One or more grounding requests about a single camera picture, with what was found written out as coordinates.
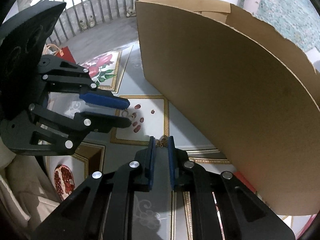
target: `red object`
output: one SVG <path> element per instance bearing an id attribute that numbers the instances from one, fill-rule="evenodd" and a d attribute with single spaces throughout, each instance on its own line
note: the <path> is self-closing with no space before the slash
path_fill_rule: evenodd
<path id="1" fill-rule="evenodd" d="M 316 215 L 317 215 L 317 214 L 312 215 L 312 216 L 309 218 L 308 222 L 305 224 L 305 226 L 303 227 L 303 229 L 301 229 L 301 232 L 300 232 L 300 234 L 299 234 L 299 236 L 298 236 L 297 239 L 299 239 L 300 236 L 302 236 L 303 233 L 309 228 L 309 226 L 311 226 L 313 220 L 316 218 Z"/>
<path id="2" fill-rule="evenodd" d="M 98 59 L 96 66 L 101 67 L 104 64 L 110 66 L 113 63 L 113 61 L 111 61 L 111 59 L 112 59 L 112 54 L 102 56 L 101 58 Z"/>
<path id="3" fill-rule="evenodd" d="M 68 166 L 60 164 L 56 167 L 54 170 L 54 185 L 61 200 L 65 200 L 73 192 L 75 183 Z"/>
<path id="4" fill-rule="evenodd" d="M 249 181 L 247 181 L 247 179 L 246 179 L 239 171 L 236 171 L 236 172 L 233 173 L 233 174 L 234 174 L 243 184 L 245 184 L 249 190 L 251 190 L 253 193 L 256 193 L 256 189 L 250 184 Z"/>
<path id="5" fill-rule="evenodd" d="M 92 78 L 99 73 L 99 67 L 96 65 L 89 66 L 87 64 L 83 64 L 82 67 L 89 69 L 89 76 Z"/>
<path id="6" fill-rule="evenodd" d="M 63 55 L 61 56 L 60 53 L 57 53 L 57 57 L 63 58 L 64 60 L 70 61 L 72 63 L 76 63 L 75 59 L 73 58 L 68 46 L 61 48 L 61 50 L 63 51 Z"/>

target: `pomegranate print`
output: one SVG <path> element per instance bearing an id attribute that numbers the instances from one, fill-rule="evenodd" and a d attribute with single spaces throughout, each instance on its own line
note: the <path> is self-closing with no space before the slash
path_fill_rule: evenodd
<path id="1" fill-rule="evenodd" d="M 65 200 L 75 189 L 71 170 L 66 165 L 58 165 L 54 170 L 54 185 L 61 198 Z"/>
<path id="2" fill-rule="evenodd" d="M 141 129 L 141 125 L 138 125 L 136 128 L 133 129 L 133 131 L 137 133 L 139 132 L 140 129 Z"/>

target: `blue gripper pad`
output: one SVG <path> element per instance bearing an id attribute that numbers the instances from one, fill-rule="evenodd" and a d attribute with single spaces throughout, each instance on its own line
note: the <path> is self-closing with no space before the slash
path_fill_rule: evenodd
<path id="1" fill-rule="evenodd" d="M 127 109 L 130 106 L 130 102 L 126 98 L 119 98 L 119 97 L 106 97 L 103 95 L 93 94 L 93 93 L 85 93 L 80 94 L 79 98 L 84 100 L 86 103 L 94 104 L 97 106 L 106 106 L 116 109 Z"/>
<path id="2" fill-rule="evenodd" d="M 155 171 L 155 159 L 156 159 L 156 139 L 153 137 L 152 146 L 151 146 L 151 155 L 150 155 L 150 177 L 149 177 L 149 189 L 152 189 L 153 186 L 153 177 Z"/>
<path id="3" fill-rule="evenodd" d="M 175 178 L 175 146 L 173 136 L 168 138 L 168 158 L 169 158 L 169 174 L 170 174 L 170 184 L 171 189 L 174 190 L 174 178 Z"/>

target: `cardboard panel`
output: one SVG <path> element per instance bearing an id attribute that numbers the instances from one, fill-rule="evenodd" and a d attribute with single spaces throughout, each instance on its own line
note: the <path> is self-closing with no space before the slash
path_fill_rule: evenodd
<path id="1" fill-rule="evenodd" d="M 273 26 L 233 4 L 225 23 L 257 41 L 279 58 L 301 80 L 320 105 L 320 74 L 299 47 L 281 36 Z"/>
<path id="2" fill-rule="evenodd" d="M 139 0 L 139 2 L 157 3 L 178 7 L 192 12 L 224 12 L 229 13 L 230 3 L 220 0 Z"/>
<path id="3" fill-rule="evenodd" d="M 317 213 L 320 111 L 300 80 L 225 24 L 154 3 L 136 11 L 145 78 L 277 214 Z"/>
<path id="4" fill-rule="evenodd" d="M 203 16 L 209 17 L 212 20 L 216 20 L 222 23 L 226 23 L 228 13 L 218 13 L 218 12 L 202 12 Z"/>

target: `gold border pattern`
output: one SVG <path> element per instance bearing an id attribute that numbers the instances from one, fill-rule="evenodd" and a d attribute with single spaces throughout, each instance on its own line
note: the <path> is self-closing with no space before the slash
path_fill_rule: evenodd
<path id="1" fill-rule="evenodd" d="M 88 143 L 88 142 L 82 142 L 80 145 L 87 145 L 87 146 L 91 146 L 91 147 L 97 147 L 97 148 L 101 148 L 102 149 L 102 154 L 101 154 L 101 159 L 100 159 L 100 171 L 103 171 L 103 164 L 104 164 L 104 155 L 106 153 L 106 147 L 104 145 L 100 145 L 100 144 L 95 144 L 95 143 Z M 79 160 L 81 162 L 84 163 L 84 179 L 86 179 L 89 176 L 89 160 L 87 158 L 84 158 L 76 153 L 74 153 L 73 155 L 70 155 L 71 157 L 75 158 L 76 160 Z M 49 180 L 51 181 L 51 173 L 50 173 L 50 169 L 49 169 L 49 157 L 50 156 L 46 156 L 45 157 L 45 165 L 46 165 L 46 170 L 47 170 L 47 174 L 49 177 Z"/>
<path id="2" fill-rule="evenodd" d="M 121 71 L 121 75 L 120 75 L 120 78 L 119 78 L 119 81 L 118 81 L 118 84 L 116 86 L 116 89 L 114 91 L 112 91 L 113 94 L 117 94 L 119 92 L 119 88 L 120 88 L 120 84 L 122 82 L 122 78 L 123 78 L 123 75 L 124 75 L 124 71 L 125 71 L 125 68 L 127 67 L 127 63 L 128 63 L 128 60 L 129 60 L 129 57 L 130 57 L 130 54 L 131 54 L 131 51 L 133 49 L 133 45 L 131 45 L 131 49 L 129 51 L 129 55 L 128 55 L 128 58 L 124 64 L 124 67 L 123 67 L 123 70 Z"/>
<path id="3" fill-rule="evenodd" d="M 232 164 L 227 159 L 208 159 L 208 158 L 189 157 L 189 160 L 199 164 Z"/>
<path id="4" fill-rule="evenodd" d="M 208 159 L 208 158 L 189 157 L 189 160 L 199 164 L 224 164 L 224 165 L 231 164 L 231 162 L 227 159 Z M 188 230 L 188 240 L 193 240 L 190 192 L 183 192 L 183 202 L 184 202 L 184 211 L 186 215 L 186 223 L 187 223 L 187 230 Z"/>
<path id="5" fill-rule="evenodd" d="M 177 212 L 177 193 L 171 191 L 171 234 L 170 240 L 176 239 L 176 212 Z"/>
<path id="6" fill-rule="evenodd" d="M 121 98 L 127 99 L 163 99 L 164 100 L 164 135 L 169 136 L 169 101 L 162 95 L 133 95 L 133 96 L 120 96 Z M 117 109 L 115 116 L 120 116 L 120 110 Z M 128 144 L 128 145 L 139 145 L 148 146 L 149 141 L 136 141 L 136 140 L 125 140 L 116 138 L 117 128 L 113 127 L 111 130 L 110 143 L 116 144 Z"/>
<path id="7" fill-rule="evenodd" d="M 101 90 L 110 90 L 110 91 L 113 91 L 113 90 L 115 90 L 115 88 L 116 88 L 116 80 L 117 80 L 117 77 L 118 77 L 118 70 L 119 70 L 119 64 L 120 64 L 120 60 L 121 60 L 121 54 L 122 54 L 122 50 L 115 50 L 115 51 L 108 51 L 108 52 L 106 52 L 106 54 L 107 53 L 112 53 L 112 52 L 118 52 L 119 54 L 118 54 L 118 58 L 117 58 L 117 62 L 116 62 L 116 67 L 115 67 L 115 74 L 116 74 L 116 76 L 115 76 L 115 78 L 113 79 L 113 81 L 112 81 L 112 84 L 111 84 L 111 86 L 109 86 L 109 85 L 99 85 L 99 89 L 101 89 Z"/>
<path id="8" fill-rule="evenodd" d="M 208 154 L 208 153 L 219 153 L 220 150 L 217 148 L 203 149 L 203 150 L 185 150 L 188 154 Z"/>

